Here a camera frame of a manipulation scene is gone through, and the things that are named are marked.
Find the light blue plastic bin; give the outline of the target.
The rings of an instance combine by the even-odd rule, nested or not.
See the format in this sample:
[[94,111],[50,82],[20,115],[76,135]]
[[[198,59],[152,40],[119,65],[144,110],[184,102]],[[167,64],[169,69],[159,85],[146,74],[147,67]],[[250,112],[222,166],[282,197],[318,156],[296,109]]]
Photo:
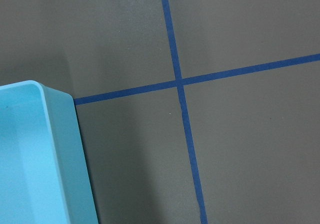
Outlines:
[[97,223],[72,96],[32,80],[0,96],[1,223]]

